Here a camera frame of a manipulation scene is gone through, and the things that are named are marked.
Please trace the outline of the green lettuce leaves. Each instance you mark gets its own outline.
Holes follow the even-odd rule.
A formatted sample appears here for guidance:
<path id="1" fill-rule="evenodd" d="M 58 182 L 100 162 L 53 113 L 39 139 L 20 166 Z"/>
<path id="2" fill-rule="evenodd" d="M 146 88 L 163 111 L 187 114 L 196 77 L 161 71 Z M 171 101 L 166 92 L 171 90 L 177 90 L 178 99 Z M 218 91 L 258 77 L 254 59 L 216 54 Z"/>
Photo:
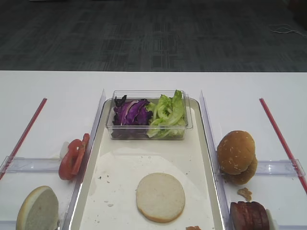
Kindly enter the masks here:
<path id="1" fill-rule="evenodd" d="M 186 125 L 184 120 L 185 107 L 183 96 L 180 90 L 175 90 L 173 97 L 162 94 L 157 104 L 149 103 L 145 106 L 146 111 L 152 112 L 149 119 L 151 129 L 147 131 L 149 138 L 157 139 L 182 139 L 184 129 L 166 129 L 165 126 L 183 127 Z"/>

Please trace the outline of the sliced dark red sausage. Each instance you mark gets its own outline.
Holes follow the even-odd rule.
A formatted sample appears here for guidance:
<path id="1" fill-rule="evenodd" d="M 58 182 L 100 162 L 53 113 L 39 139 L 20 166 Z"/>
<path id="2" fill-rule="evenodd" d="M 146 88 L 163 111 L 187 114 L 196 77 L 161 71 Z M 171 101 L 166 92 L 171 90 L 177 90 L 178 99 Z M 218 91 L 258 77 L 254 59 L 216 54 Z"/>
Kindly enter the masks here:
<path id="1" fill-rule="evenodd" d="M 230 216 L 236 230 L 269 230 L 269 217 L 258 202 L 232 202 Z"/>

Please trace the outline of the purple cabbage leaves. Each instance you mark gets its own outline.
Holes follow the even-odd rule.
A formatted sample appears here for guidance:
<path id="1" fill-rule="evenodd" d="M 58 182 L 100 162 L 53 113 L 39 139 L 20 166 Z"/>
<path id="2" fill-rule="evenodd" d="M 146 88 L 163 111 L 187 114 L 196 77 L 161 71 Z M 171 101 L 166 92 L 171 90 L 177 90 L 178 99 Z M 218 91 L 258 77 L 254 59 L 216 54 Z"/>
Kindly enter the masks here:
<path id="1" fill-rule="evenodd" d="M 147 126 L 153 117 L 153 112 L 146 108 L 147 99 L 126 102 L 127 95 L 115 97 L 113 125 L 115 126 Z"/>

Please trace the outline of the white bun slice on tray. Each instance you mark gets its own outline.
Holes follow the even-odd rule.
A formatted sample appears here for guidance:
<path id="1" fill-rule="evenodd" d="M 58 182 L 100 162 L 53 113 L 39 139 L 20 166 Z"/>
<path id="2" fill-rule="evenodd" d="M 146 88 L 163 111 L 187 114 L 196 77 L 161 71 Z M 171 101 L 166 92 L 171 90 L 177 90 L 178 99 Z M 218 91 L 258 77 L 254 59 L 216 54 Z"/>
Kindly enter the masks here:
<path id="1" fill-rule="evenodd" d="M 184 210 L 185 202 L 180 181 L 167 173 L 146 175 L 136 189 L 137 209 L 154 222 L 168 223 L 177 219 Z"/>

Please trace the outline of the brown bun top front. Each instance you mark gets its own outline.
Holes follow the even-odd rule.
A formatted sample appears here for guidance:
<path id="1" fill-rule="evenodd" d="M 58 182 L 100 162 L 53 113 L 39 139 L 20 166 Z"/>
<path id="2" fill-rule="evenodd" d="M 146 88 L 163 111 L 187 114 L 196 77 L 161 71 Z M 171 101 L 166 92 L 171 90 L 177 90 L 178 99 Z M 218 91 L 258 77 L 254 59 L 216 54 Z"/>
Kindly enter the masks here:
<path id="1" fill-rule="evenodd" d="M 237 175 L 245 171 L 255 158 L 255 141 L 251 134 L 234 130 L 226 134 L 217 147 L 220 169 Z"/>

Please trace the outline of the right red strip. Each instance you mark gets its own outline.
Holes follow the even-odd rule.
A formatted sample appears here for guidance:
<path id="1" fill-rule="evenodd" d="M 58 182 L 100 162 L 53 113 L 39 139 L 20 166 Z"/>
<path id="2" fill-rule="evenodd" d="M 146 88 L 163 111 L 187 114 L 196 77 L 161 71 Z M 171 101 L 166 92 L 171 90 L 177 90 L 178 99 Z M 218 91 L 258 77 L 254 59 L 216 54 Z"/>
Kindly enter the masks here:
<path id="1" fill-rule="evenodd" d="M 269 119 L 269 121 L 270 121 L 270 123 L 271 123 L 271 125 L 272 125 L 272 127 L 273 127 L 282 147 L 283 147 L 283 149 L 284 149 L 284 151 L 286 152 L 289 160 L 291 161 L 292 166 L 296 171 L 297 177 L 298 177 L 304 191 L 307 192 L 307 181 L 306 181 L 305 176 L 303 174 L 303 170 L 298 166 L 298 160 L 296 160 L 294 158 L 294 155 L 292 154 L 286 140 L 284 139 L 282 132 L 280 131 L 280 129 L 279 129 L 273 115 L 271 114 L 266 102 L 264 101 L 263 98 L 259 98 L 259 101 L 260 101 L 260 103 L 261 103 L 261 105 L 262 105 L 262 107 L 263 107 L 263 109 L 264 109 L 264 111 L 265 111 L 265 113 L 266 113 L 266 115 L 267 115 L 267 117 L 268 117 L 268 119 Z"/>

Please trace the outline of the red strip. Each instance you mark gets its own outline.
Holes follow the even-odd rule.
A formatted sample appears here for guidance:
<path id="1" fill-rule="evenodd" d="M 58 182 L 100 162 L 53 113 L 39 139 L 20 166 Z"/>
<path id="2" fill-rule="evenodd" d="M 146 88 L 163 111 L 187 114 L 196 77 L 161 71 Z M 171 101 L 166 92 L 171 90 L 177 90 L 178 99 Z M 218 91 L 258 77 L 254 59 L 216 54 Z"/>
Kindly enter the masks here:
<path id="1" fill-rule="evenodd" d="M 37 110 L 35 111 L 34 115 L 32 116 L 30 122 L 28 123 L 27 127 L 25 128 L 24 132 L 22 133 L 21 137 L 19 138 L 17 144 L 15 145 L 14 149 L 12 150 L 11 154 L 7 157 L 7 160 L 4 161 L 4 166 L 0 170 L 0 179 L 3 178 L 5 175 L 10 163 L 12 162 L 13 158 L 17 154 L 19 148 L 21 147 L 22 143 L 24 142 L 27 134 L 29 133 L 30 129 L 32 128 L 34 122 L 36 121 L 37 117 L 39 116 L 40 112 L 42 111 L 44 105 L 47 102 L 47 98 L 43 98 L 40 105 L 38 106 Z"/>
<path id="2" fill-rule="evenodd" d="M 260 101 L 260 103 L 261 103 L 261 105 L 262 105 L 262 107 L 263 107 L 263 109 L 264 109 L 264 111 L 265 111 L 265 113 L 266 113 L 266 115 L 267 115 L 267 117 L 268 117 L 268 119 L 269 119 L 269 121 L 270 121 L 270 123 L 271 123 L 271 125 L 272 125 L 272 127 L 273 127 L 282 147 L 283 147 L 283 149 L 284 149 L 284 151 L 286 152 L 289 160 L 291 161 L 292 166 L 296 171 L 297 177 L 298 177 L 304 191 L 307 192 L 307 181 L 306 181 L 305 176 L 303 174 L 303 170 L 298 166 L 298 160 L 296 160 L 294 158 L 294 155 L 292 154 L 286 140 L 284 139 L 282 132 L 280 131 L 280 129 L 279 129 L 273 115 L 271 114 L 266 102 L 264 101 L 263 98 L 259 98 L 259 101 Z"/>

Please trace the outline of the brown crumb on table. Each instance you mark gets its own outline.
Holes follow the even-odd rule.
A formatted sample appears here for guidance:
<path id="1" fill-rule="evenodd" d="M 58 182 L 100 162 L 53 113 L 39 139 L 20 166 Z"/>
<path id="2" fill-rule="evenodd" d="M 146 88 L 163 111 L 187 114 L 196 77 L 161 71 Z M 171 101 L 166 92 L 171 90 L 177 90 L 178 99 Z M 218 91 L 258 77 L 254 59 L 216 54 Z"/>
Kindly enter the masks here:
<path id="1" fill-rule="evenodd" d="M 246 187 L 238 189 L 237 194 L 244 197 L 247 202 L 252 200 L 252 192 L 249 191 Z"/>

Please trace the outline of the left red strip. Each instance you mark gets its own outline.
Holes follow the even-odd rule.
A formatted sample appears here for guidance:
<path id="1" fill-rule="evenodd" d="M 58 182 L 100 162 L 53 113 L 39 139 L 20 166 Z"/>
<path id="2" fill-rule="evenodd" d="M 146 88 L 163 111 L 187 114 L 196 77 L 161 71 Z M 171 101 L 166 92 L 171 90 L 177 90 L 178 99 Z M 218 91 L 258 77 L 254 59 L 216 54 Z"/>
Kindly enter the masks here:
<path id="1" fill-rule="evenodd" d="M 34 115 L 32 116 L 30 122 L 28 123 L 27 127 L 25 128 L 24 132 L 22 133 L 21 137 L 19 138 L 17 144 L 15 145 L 14 149 L 12 150 L 11 154 L 7 157 L 7 160 L 4 161 L 4 166 L 0 170 L 0 179 L 3 178 L 5 175 L 10 163 L 12 162 L 13 158 L 17 154 L 19 148 L 21 147 L 22 143 L 24 142 L 27 134 L 29 133 L 30 129 L 32 128 L 34 122 L 36 121 L 37 117 L 39 116 L 40 112 L 42 111 L 44 105 L 47 102 L 47 98 L 43 98 L 40 105 L 38 106 L 37 110 L 35 111 Z"/>

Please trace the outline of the upright bun half left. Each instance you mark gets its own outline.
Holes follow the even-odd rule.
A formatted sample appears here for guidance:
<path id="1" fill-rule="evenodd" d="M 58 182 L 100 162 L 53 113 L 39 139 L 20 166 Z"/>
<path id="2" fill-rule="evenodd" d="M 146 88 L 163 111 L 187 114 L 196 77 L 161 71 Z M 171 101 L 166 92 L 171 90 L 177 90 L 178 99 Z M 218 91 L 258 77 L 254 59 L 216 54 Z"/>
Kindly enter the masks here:
<path id="1" fill-rule="evenodd" d="M 59 202 L 46 185 L 34 189 L 24 200 L 17 216 L 17 230 L 55 230 L 58 227 Z"/>

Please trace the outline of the white pusher block sausage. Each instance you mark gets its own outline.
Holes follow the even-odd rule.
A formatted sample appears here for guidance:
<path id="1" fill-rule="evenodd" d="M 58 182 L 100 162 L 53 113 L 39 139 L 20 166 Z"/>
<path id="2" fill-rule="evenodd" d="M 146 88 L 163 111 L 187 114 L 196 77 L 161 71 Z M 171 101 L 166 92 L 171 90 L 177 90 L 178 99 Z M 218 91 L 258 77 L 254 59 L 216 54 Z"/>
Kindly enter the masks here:
<path id="1" fill-rule="evenodd" d="M 269 209 L 266 209 L 266 213 L 269 220 L 269 230 L 279 230 L 279 226 L 276 220 L 273 219 Z"/>

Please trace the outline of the long clear rail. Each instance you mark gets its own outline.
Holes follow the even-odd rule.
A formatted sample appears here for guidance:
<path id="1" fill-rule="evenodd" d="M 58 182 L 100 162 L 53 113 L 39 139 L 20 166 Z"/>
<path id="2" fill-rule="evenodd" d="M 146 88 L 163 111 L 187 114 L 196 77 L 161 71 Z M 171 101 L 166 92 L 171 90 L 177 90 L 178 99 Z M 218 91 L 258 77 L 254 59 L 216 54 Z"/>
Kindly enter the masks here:
<path id="1" fill-rule="evenodd" d="M 211 168 L 212 168 L 212 173 L 213 173 L 214 186 L 215 186 L 217 200 L 218 200 L 219 212 L 220 212 L 220 216 L 222 220 L 222 227 L 224 230 L 233 230 L 234 227 L 233 227 L 232 219 L 230 216 L 229 203 L 227 201 L 227 197 L 226 197 L 225 189 L 224 189 L 224 179 L 220 173 L 219 163 L 218 163 L 216 149 L 215 149 L 215 142 L 214 142 L 210 118 L 208 114 L 208 108 L 207 108 L 206 100 L 205 100 L 205 97 L 202 91 L 200 92 L 200 106 L 201 106 L 201 114 L 202 114 L 202 120 L 203 120 L 203 125 L 204 125 L 204 131 L 206 134 L 209 158 L 210 158 Z"/>
<path id="2" fill-rule="evenodd" d="M 99 100 L 98 109 L 97 109 L 97 112 L 94 118 L 92 130 L 90 133 L 89 143 L 86 147 L 86 151 L 84 154 L 83 161 L 81 163 L 80 171 L 76 177 L 76 183 L 75 183 L 73 193 L 71 196 L 71 201 L 69 203 L 68 210 L 65 213 L 64 219 L 59 221 L 60 226 L 58 227 L 58 230 L 70 230 L 71 229 L 72 219 L 73 219 L 76 207 L 77 207 L 77 203 L 78 203 L 79 196 L 81 193 L 81 188 L 83 186 L 84 175 L 86 173 L 86 169 L 87 169 L 88 161 L 90 159 L 95 136 L 97 133 L 97 129 L 99 127 L 100 118 L 101 118 L 101 114 L 103 111 L 105 100 L 106 100 L 106 93 L 105 93 L 105 90 L 103 89 L 100 100 Z"/>

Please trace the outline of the right long clear rail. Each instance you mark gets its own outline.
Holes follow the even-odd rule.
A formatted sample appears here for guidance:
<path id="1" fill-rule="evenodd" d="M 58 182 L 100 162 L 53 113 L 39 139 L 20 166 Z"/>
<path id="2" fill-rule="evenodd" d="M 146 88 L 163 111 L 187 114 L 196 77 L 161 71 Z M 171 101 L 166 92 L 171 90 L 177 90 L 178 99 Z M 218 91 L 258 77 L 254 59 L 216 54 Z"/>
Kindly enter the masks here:
<path id="1" fill-rule="evenodd" d="M 222 227 L 224 230 L 233 230 L 234 227 L 233 227 L 232 219 L 230 216 L 229 203 L 227 201 L 227 197 L 226 197 L 225 189 L 224 189 L 224 179 L 220 173 L 219 163 L 218 163 L 216 149 L 215 149 L 215 142 L 214 142 L 210 118 L 208 114 L 208 108 L 207 108 L 206 100 L 205 100 L 205 97 L 202 91 L 200 92 L 200 106 L 201 106 L 201 114 L 202 114 L 202 120 L 203 120 L 203 125 L 204 125 L 204 131 L 206 134 L 209 158 L 210 158 L 211 168 L 212 168 L 212 173 L 213 173 L 214 186 L 215 186 L 217 200 L 218 200 L 219 212 L 220 212 L 220 216 L 222 220 Z"/>

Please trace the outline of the left upper clear rail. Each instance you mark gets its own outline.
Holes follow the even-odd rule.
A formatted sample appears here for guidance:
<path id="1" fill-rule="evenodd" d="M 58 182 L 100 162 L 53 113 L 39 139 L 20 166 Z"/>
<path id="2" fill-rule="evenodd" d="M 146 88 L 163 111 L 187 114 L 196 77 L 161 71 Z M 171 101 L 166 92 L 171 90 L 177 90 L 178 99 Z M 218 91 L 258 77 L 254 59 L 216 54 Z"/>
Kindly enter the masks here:
<path id="1" fill-rule="evenodd" d="M 60 158 L 24 158 L 7 156 L 3 161 L 1 173 L 55 173 L 58 172 Z"/>

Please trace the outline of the right upper clear rail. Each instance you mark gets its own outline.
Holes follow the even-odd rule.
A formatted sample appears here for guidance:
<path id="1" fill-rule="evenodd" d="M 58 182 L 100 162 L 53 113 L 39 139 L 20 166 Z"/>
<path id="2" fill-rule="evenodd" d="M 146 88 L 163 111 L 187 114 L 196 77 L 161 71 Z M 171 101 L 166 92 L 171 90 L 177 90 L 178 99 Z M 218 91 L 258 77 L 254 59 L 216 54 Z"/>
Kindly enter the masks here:
<path id="1" fill-rule="evenodd" d="M 306 175 L 299 160 L 258 161 L 255 175 L 304 177 Z"/>

